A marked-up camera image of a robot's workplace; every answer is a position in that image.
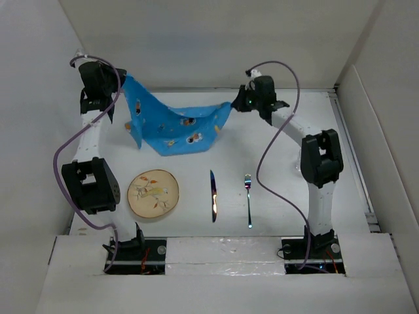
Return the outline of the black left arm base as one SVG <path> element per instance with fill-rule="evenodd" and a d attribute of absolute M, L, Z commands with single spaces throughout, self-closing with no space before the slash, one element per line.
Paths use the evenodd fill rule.
<path fill-rule="evenodd" d="M 142 248 L 118 246 L 115 261 L 113 257 L 115 241 L 111 238 L 108 245 L 104 272 L 107 275 L 164 275 L 166 268 L 166 238 L 146 237 Z"/>

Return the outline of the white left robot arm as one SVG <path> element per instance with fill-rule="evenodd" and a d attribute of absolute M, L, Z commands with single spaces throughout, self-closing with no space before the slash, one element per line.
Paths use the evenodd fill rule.
<path fill-rule="evenodd" d="M 112 230 L 114 236 L 109 246 L 120 245 L 128 257 L 139 259 L 146 250 L 143 233 L 136 222 L 126 227 L 117 217 L 122 193 L 102 153 L 126 70 L 101 58 L 88 60 L 86 56 L 72 59 L 70 65 L 78 69 L 83 88 L 82 129 L 75 135 L 79 144 L 72 161 L 61 168 L 67 193 L 85 224 L 94 230 Z"/>

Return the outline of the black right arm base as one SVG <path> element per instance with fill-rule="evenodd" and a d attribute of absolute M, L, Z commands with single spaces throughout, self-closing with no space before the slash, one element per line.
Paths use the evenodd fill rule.
<path fill-rule="evenodd" d="M 282 237 L 277 257 L 283 260 L 286 275 L 346 274 L 340 244 L 335 237 L 319 249 L 310 248 L 306 262 L 307 245 L 303 237 Z"/>

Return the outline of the blue space-print cloth placemat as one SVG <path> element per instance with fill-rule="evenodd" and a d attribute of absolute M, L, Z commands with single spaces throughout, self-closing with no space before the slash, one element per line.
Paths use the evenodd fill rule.
<path fill-rule="evenodd" d="M 127 132 L 137 146 L 146 142 L 161 156 L 205 152 L 227 122 L 231 104 L 174 108 L 165 105 L 133 76 L 122 86 L 131 120 Z"/>

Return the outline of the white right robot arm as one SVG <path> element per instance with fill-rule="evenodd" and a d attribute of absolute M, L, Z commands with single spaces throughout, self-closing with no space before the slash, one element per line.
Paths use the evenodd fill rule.
<path fill-rule="evenodd" d="M 335 237 L 331 222 L 333 192 L 344 168 L 338 133 L 315 126 L 294 113 L 286 102 L 277 100 L 271 76 L 257 70 L 247 72 L 247 76 L 250 81 L 240 86 L 232 107 L 238 112 L 257 111 L 265 122 L 282 130 L 301 148 L 300 170 L 309 190 L 309 227 L 302 249 L 316 258 Z"/>

